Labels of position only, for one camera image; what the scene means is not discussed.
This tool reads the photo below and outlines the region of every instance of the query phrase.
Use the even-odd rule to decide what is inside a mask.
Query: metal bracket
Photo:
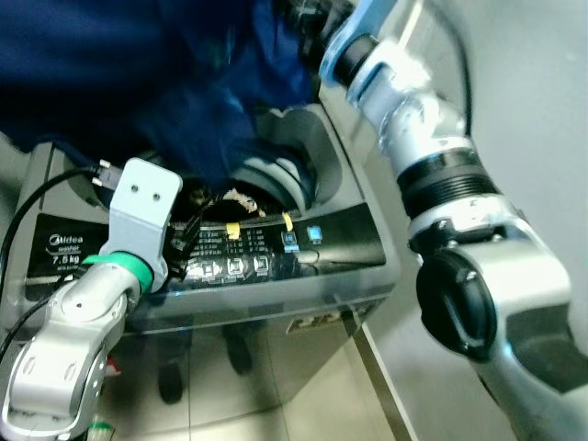
[[[388,18],[398,0],[361,0],[347,21],[333,35],[324,53],[319,68],[321,80],[325,85],[333,86],[334,67],[349,44],[362,35],[378,35],[379,29]]]
[[[181,189],[182,179],[175,173],[133,158],[125,165],[110,203],[108,242],[100,253],[124,251],[140,257],[153,271],[153,291],[167,278],[164,238]]]

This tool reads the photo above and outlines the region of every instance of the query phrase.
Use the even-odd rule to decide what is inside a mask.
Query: blue cloth
[[[0,131],[91,158],[154,148],[216,182],[251,109],[311,99],[271,0],[0,0]]]

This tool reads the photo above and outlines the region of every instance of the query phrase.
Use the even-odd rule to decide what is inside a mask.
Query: green ring
[[[138,280],[139,286],[141,287],[141,294],[149,291],[153,283],[153,273],[149,266],[145,264],[139,257],[129,253],[123,253],[118,251],[112,254],[92,254],[89,255],[83,265],[93,264],[116,264],[120,265],[126,270],[130,271]]]

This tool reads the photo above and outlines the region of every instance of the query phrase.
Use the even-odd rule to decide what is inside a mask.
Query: tiled floor
[[[142,356],[153,359],[152,350],[147,346]],[[100,413],[115,425],[116,441],[394,440],[352,340],[284,407],[210,425],[193,423],[198,424],[194,408],[202,405],[197,389],[188,387],[180,403],[166,405],[157,390],[156,366],[136,361],[135,356],[133,363],[119,362],[124,374],[107,381],[101,400]],[[125,371],[130,364],[142,369]],[[186,363],[187,379],[189,373]]]

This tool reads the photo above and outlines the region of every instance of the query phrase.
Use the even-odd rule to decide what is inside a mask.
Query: black shoe
[[[166,404],[176,404],[182,400],[184,384],[182,374],[177,363],[170,363],[159,367],[157,373],[159,394]]]

